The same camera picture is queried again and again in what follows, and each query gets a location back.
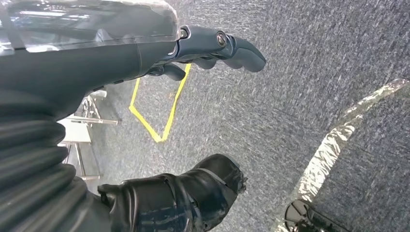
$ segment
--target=silver foil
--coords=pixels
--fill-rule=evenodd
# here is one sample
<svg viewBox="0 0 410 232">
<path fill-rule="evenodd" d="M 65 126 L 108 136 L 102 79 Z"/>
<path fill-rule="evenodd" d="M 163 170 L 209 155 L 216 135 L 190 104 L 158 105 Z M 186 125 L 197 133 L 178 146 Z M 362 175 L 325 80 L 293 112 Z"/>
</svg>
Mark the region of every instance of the silver foil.
<svg viewBox="0 0 410 232">
<path fill-rule="evenodd" d="M 290 194 L 289 203 L 303 199 L 311 202 L 322 187 L 326 177 L 339 157 L 340 151 L 348 144 L 351 135 L 358 129 L 363 121 L 363 115 L 383 98 L 406 89 L 409 95 L 410 83 L 404 79 L 396 79 L 372 94 L 363 98 L 353 107 L 346 110 L 334 124 L 333 129 L 325 136 L 321 145 L 316 150 L 309 165 L 303 172 L 302 177 Z M 273 232 L 287 232 L 284 223 L 284 212 L 275 217 L 275 224 L 271 228 Z"/>
</svg>

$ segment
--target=yellow floor marking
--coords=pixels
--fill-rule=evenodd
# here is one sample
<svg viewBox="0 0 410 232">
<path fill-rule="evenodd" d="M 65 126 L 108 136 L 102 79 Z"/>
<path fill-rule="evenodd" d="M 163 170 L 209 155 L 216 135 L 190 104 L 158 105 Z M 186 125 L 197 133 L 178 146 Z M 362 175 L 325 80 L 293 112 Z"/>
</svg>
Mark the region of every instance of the yellow floor marking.
<svg viewBox="0 0 410 232">
<path fill-rule="evenodd" d="M 137 79 L 137 82 L 135 83 L 135 88 L 134 88 L 134 92 L 132 94 L 132 98 L 131 98 L 131 103 L 130 106 L 128 107 L 129 110 L 131 111 L 132 114 L 134 114 L 138 120 L 140 120 L 140 122 L 142 123 L 142 125 L 144 125 L 144 127 L 146 128 L 146 130 L 149 132 L 149 134 L 151 135 L 151 137 L 157 142 L 164 142 L 165 140 L 167 140 L 168 136 L 169 136 L 169 131 L 171 130 L 171 126 L 172 126 L 172 122 L 174 120 L 174 114 L 175 114 L 175 109 L 176 109 L 176 102 L 179 98 L 179 95 L 182 92 L 182 88 L 184 87 L 184 84 L 187 80 L 188 74 L 190 73 L 190 69 L 191 69 L 191 64 L 187 64 L 185 66 L 185 77 L 184 79 L 181 81 L 181 83 L 179 84 L 179 88 L 178 88 L 178 92 L 175 95 L 175 99 L 174 99 L 174 104 L 172 105 L 171 108 L 171 112 L 169 114 L 169 118 L 167 121 L 167 124 L 165 125 L 165 130 L 162 134 L 162 137 L 155 132 L 155 130 L 152 128 L 152 126 L 145 120 L 145 118 L 138 112 L 138 110 L 135 108 L 134 106 L 134 102 L 135 102 L 135 98 L 137 96 L 137 90 L 138 90 L 138 86 L 140 84 L 140 78 Z"/>
</svg>

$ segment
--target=black wheel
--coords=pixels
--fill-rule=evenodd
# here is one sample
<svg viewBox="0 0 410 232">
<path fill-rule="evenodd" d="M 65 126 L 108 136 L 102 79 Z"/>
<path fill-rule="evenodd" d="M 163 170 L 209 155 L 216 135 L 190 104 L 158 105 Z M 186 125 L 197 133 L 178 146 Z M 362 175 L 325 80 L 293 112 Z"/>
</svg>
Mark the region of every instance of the black wheel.
<svg viewBox="0 0 410 232">
<path fill-rule="evenodd" d="M 308 210 L 310 205 L 303 200 L 296 200 L 288 205 L 285 211 L 285 227 L 293 232 L 297 224 L 308 220 Z"/>
</svg>

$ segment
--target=black leather boot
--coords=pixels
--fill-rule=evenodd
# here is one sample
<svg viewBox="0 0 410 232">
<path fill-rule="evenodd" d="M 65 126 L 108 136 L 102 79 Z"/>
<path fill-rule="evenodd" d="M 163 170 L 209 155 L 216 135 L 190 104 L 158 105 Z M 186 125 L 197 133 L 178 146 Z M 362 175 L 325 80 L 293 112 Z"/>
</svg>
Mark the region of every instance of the black leather boot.
<svg viewBox="0 0 410 232">
<path fill-rule="evenodd" d="M 236 162 L 220 154 L 192 170 L 102 185 L 98 191 L 116 231 L 209 231 L 225 218 L 246 179 Z"/>
</svg>

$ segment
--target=transparent visor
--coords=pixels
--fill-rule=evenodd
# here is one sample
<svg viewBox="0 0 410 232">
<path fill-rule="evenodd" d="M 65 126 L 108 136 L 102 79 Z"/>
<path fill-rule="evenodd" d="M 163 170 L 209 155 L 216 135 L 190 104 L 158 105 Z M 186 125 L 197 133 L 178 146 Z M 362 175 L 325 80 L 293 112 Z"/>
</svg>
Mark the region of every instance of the transparent visor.
<svg viewBox="0 0 410 232">
<path fill-rule="evenodd" d="M 179 39 L 163 0 L 0 0 L 0 56 Z"/>
</svg>

